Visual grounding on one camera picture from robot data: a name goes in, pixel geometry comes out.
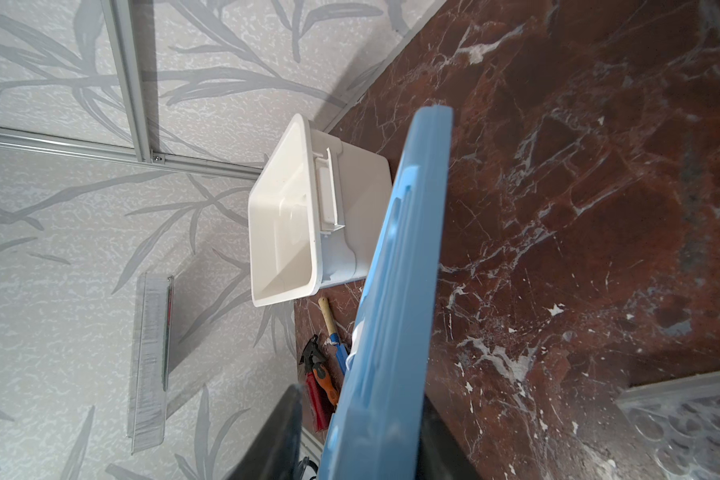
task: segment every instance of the red handle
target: red handle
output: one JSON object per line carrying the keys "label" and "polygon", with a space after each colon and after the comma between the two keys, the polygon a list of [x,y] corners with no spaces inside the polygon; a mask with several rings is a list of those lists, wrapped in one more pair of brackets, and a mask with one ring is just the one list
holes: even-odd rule
{"label": "red handle", "polygon": [[322,406],[320,389],[315,380],[315,374],[308,372],[306,375],[307,393],[309,394],[309,408],[312,410],[312,427],[315,432],[320,432],[328,427],[330,416]]}

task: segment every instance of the white container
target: white container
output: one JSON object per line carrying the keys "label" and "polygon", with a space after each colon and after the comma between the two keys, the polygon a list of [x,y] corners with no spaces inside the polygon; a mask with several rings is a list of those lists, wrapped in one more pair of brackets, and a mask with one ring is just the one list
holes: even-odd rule
{"label": "white container", "polygon": [[365,278],[391,194],[384,157],[295,115],[248,198],[253,304]]}

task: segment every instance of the wall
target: wall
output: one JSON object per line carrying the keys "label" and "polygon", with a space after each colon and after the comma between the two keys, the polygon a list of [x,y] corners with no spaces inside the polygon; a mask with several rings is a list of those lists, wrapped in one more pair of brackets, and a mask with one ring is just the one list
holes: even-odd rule
{"label": "wall", "polygon": [[[292,307],[250,302],[251,186],[0,149],[0,479],[210,480],[235,465],[296,373]],[[176,276],[170,417],[163,445],[131,456],[146,270]]]}
{"label": "wall", "polygon": [[[260,164],[356,101],[442,0],[139,0],[151,143]],[[131,145],[100,0],[0,0],[0,126]]]}

